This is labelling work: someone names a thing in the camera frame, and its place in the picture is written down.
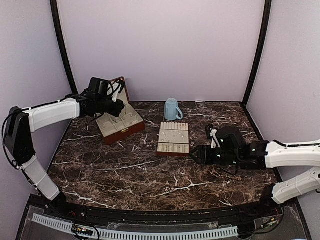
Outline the red jewelry display tray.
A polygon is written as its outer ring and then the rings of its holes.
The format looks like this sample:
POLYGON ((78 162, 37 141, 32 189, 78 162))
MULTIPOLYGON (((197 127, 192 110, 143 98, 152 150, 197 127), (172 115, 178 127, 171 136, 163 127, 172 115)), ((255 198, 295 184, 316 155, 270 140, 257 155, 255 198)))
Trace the red jewelry display tray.
POLYGON ((189 153, 189 124, 184 122, 161 122, 157 155, 188 157, 189 153))

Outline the light blue faceted mug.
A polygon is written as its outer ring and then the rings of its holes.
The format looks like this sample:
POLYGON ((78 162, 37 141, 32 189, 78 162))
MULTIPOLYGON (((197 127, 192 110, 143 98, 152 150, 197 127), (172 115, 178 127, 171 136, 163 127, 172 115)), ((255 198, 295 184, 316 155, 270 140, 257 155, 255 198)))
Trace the light blue faceted mug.
POLYGON ((164 105, 164 118, 168 121, 182 120, 183 113, 179 108, 179 103, 175 98, 169 98, 164 105))

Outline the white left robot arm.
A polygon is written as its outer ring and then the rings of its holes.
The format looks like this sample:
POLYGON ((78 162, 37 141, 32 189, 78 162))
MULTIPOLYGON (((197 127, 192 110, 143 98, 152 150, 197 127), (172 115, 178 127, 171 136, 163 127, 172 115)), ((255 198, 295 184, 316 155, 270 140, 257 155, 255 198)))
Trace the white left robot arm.
POLYGON ((78 118, 96 119, 104 114, 118 117, 125 108, 125 103, 119 98, 125 87, 126 81, 122 76, 112 80, 93 77, 82 93, 71 93, 62 99, 31 107, 14 106, 3 121, 1 138, 7 160, 51 202, 50 208, 58 217, 67 218, 71 208, 64 202, 64 193, 37 156, 35 139, 38 133, 78 118))

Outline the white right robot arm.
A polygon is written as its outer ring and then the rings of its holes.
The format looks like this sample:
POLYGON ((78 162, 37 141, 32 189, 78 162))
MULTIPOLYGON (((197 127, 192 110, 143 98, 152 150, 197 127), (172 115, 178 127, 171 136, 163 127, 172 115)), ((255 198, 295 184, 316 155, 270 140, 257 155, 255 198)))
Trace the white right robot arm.
POLYGON ((307 166, 310 169, 284 182, 266 186, 255 213, 266 217, 275 206, 288 200, 320 189, 320 142, 300 143, 254 141, 247 143, 235 126, 220 129, 208 125, 205 128, 211 145, 198 145, 190 151, 190 157, 201 165, 235 166, 245 170, 265 170, 278 167, 307 166))

